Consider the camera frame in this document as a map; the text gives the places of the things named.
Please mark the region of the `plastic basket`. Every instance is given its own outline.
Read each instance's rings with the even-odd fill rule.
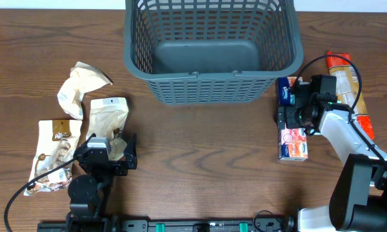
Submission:
[[[165,104],[249,102],[303,62],[291,0],[126,0],[124,41]]]

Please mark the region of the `wooden table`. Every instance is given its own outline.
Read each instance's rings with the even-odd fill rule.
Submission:
[[[376,143],[387,152],[387,14],[299,13],[304,63],[350,52],[363,76]],[[169,107],[123,63],[123,11],[0,10],[0,231],[10,197],[28,180],[38,122],[69,119],[56,94],[77,61],[114,81],[86,94],[127,97],[126,138],[138,134],[137,170],[116,179],[108,211],[151,219],[250,218],[260,209],[296,213],[329,202],[342,164],[324,137],[308,139],[309,159],[279,162],[272,86],[249,104]],[[305,80],[328,73],[325,61]],[[82,127],[85,135],[88,122]],[[64,220],[67,191],[20,196],[14,231]]]

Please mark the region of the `green strip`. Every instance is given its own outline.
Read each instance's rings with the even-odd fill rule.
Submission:
[[[245,222],[240,223],[239,232],[248,232],[248,223],[245,223]]]
[[[156,224],[156,232],[165,232],[165,224]]]

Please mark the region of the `white background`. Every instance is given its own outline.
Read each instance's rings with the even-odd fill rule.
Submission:
[[[297,11],[387,12],[387,0],[294,0]],[[0,0],[0,8],[125,9],[124,0]]]

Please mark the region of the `basket bottom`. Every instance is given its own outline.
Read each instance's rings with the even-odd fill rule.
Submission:
[[[153,74],[259,71],[255,43],[243,39],[163,41],[154,50]]]

